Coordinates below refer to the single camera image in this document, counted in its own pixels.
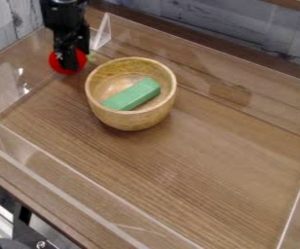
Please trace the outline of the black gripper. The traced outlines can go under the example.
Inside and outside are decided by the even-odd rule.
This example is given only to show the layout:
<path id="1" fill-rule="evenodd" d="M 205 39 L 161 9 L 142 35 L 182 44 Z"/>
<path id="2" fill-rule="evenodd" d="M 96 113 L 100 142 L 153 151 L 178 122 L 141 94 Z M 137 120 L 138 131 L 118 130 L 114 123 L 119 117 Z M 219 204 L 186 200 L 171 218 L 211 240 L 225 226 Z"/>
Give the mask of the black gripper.
<path id="1" fill-rule="evenodd" d="M 60 53 L 60 65 L 66 70 L 76 71 L 78 60 L 75 49 L 82 50 L 84 54 L 90 52 L 90 27 L 86 22 L 68 26 L 55 23 L 54 32 L 54 53 Z"/>

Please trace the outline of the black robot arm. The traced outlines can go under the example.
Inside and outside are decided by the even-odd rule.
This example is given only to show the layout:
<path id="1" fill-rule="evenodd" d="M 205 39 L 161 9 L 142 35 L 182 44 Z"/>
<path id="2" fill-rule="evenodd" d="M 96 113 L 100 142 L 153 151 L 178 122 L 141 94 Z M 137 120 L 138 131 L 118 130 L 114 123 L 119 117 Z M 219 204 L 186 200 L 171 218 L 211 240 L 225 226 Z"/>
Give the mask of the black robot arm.
<path id="1" fill-rule="evenodd" d="M 84 19 L 87 0 L 39 0 L 44 27 L 52 31 L 52 57 L 63 71 L 76 72 L 79 55 L 90 51 L 90 27 Z"/>

